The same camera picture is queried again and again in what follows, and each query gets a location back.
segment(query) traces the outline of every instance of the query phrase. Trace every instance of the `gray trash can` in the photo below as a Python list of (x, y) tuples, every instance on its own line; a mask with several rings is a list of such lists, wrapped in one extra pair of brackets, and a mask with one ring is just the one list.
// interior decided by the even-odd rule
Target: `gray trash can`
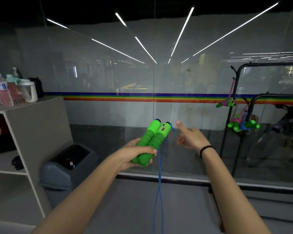
[(44, 187), (52, 208), (80, 185), (99, 164), (99, 156), (81, 144), (73, 144), (40, 169), (40, 184)]

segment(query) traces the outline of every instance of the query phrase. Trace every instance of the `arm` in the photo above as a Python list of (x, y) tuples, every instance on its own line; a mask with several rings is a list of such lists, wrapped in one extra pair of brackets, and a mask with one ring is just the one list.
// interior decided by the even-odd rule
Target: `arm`
[[(181, 135), (177, 143), (200, 153), (201, 148), (210, 145), (205, 136), (196, 128), (188, 130), (176, 121)], [(202, 158), (207, 176), (219, 207), (227, 234), (270, 234), (269, 229), (249, 203), (227, 167), (213, 148), (203, 151)]]
[(32, 234), (83, 233), (116, 175), (120, 171), (135, 166), (130, 160), (137, 155), (156, 154), (156, 149), (150, 146), (135, 146), (140, 139), (130, 141), (107, 157), (83, 183), (50, 212), (32, 231)]

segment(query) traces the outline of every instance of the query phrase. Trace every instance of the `metal frame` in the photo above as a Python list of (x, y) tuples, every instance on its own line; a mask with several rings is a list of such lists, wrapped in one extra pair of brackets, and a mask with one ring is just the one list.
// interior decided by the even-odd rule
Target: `metal frame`
[[(238, 87), (238, 82), (239, 82), (240, 74), (241, 74), (242, 69), (244, 69), (245, 67), (256, 67), (256, 66), (291, 66), (291, 65), (293, 65), (293, 62), (281, 62), (281, 63), (246, 63), (246, 64), (243, 64), (242, 66), (240, 66), (237, 71), (234, 69), (233, 66), (231, 66), (231, 68), (234, 70), (234, 72), (236, 74), (236, 81), (235, 81), (235, 84), (234, 84), (232, 97), (234, 99), (236, 98), (236, 92), (237, 92), (237, 87)], [(258, 95), (256, 95), (255, 97), (252, 98), (252, 100), (250, 102), (250, 106), (249, 106), (248, 113), (247, 113), (247, 116), (246, 116), (246, 121), (248, 121), (250, 119), (251, 114), (253, 112), (254, 104), (255, 104), (256, 100), (258, 100), (259, 98), (263, 98), (263, 97), (278, 98), (278, 97), (284, 97), (284, 96), (285, 97), (293, 97), (293, 94), (258, 94)], [(224, 149), (224, 145), (225, 145), (226, 138), (227, 138), (227, 132), (228, 132), (227, 125), (228, 125), (228, 123), (230, 121), (231, 113), (232, 113), (232, 107), (230, 107), (229, 112), (228, 112), (228, 117), (227, 117), (227, 121), (226, 121), (226, 125), (225, 125), (225, 132), (224, 132), (222, 146), (221, 146), (220, 154), (219, 154), (220, 157), (222, 157), (222, 155), (223, 155), (223, 149)], [(239, 158), (239, 155), (240, 155), (240, 152), (241, 152), (241, 147), (242, 147), (241, 145), (243, 144), (244, 139), (245, 139), (245, 131), (243, 131), (242, 134), (238, 134), (237, 133), (237, 135), (240, 137), (240, 142), (239, 142), (239, 145), (238, 145), (238, 150), (237, 150), (237, 153), (236, 153), (236, 156), (235, 156), (235, 159), (234, 159), (234, 164), (233, 164), (233, 168), (232, 168), (232, 172), (231, 172), (232, 177), (234, 177), (235, 172), (236, 172), (236, 169), (237, 169), (237, 161), (238, 161), (238, 158)]]

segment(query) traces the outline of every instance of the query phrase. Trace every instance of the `hand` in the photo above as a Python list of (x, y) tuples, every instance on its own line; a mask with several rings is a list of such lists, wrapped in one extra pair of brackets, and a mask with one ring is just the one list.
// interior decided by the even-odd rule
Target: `hand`
[(186, 149), (195, 149), (198, 153), (203, 147), (211, 145), (199, 129), (188, 130), (180, 121), (176, 121), (176, 126), (181, 131), (177, 145), (184, 146)]
[(126, 145), (118, 149), (111, 156), (117, 157), (121, 160), (120, 171), (125, 171), (130, 167), (139, 166), (138, 164), (134, 164), (131, 162), (135, 157), (137, 157), (141, 153), (151, 153), (156, 156), (157, 150), (152, 148), (151, 146), (136, 146), (141, 138), (134, 139), (129, 141)]

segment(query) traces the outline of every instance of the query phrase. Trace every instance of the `rainbow stripe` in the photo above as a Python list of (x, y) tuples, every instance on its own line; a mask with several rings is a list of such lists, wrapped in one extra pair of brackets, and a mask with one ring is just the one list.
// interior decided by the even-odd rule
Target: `rainbow stripe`
[[(153, 93), (70, 93), (45, 92), (49, 96), (62, 96), (64, 100), (74, 101), (116, 101), (116, 102), (163, 102), (163, 103), (219, 103), (227, 94), (153, 94)], [(237, 94), (236, 103), (245, 104), (242, 96), (249, 101), (255, 94)], [(292, 104), (293, 97), (261, 98), (256, 104)]]

